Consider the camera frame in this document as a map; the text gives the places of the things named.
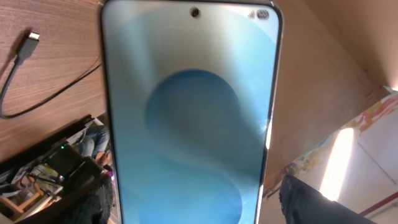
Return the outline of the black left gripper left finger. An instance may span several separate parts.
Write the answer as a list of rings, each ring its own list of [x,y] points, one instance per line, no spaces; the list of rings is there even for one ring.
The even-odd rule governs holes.
[[[104,175],[82,202],[62,218],[62,224],[107,224],[114,202],[114,187],[110,176]]]

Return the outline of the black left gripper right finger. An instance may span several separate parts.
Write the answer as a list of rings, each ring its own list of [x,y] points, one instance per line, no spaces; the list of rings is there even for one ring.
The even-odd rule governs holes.
[[[292,175],[285,175],[279,200],[287,224],[373,224]]]

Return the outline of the blue Galaxy S25 smartphone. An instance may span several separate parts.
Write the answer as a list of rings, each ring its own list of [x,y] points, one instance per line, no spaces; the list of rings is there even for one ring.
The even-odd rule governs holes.
[[[123,223],[257,223],[279,7],[107,1],[99,25]]]

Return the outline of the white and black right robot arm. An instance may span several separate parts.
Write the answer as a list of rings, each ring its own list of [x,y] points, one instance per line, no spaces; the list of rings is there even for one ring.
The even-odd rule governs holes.
[[[40,177],[28,173],[28,177],[34,180],[41,180],[48,184],[55,184],[63,187],[63,195],[88,185],[97,177],[102,175],[103,169],[91,157],[83,157],[68,144],[62,144],[49,151],[38,165],[48,165],[57,173],[56,179]]]

